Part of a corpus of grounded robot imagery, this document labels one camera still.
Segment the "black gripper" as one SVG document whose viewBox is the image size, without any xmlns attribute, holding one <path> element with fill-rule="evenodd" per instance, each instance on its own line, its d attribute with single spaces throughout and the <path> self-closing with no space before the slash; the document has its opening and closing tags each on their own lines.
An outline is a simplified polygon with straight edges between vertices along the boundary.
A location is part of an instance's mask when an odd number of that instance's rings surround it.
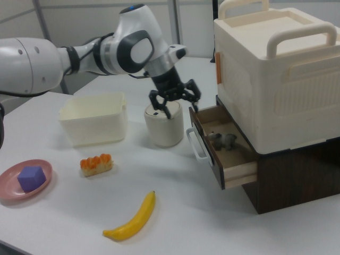
<svg viewBox="0 0 340 255">
<path fill-rule="evenodd" d="M 171 118 L 170 111 L 166 106 L 169 100 L 183 99 L 192 104 L 194 111 L 198 112 L 198 101 L 201 98 L 201 91 L 193 79 L 182 83 L 174 64 L 169 60 L 157 58 L 147 63 L 144 67 L 156 86 L 151 90 L 149 99 L 154 110 L 161 110 L 168 119 Z M 157 97 L 160 96 L 163 102 L 160 103 Z"/>
</svg>

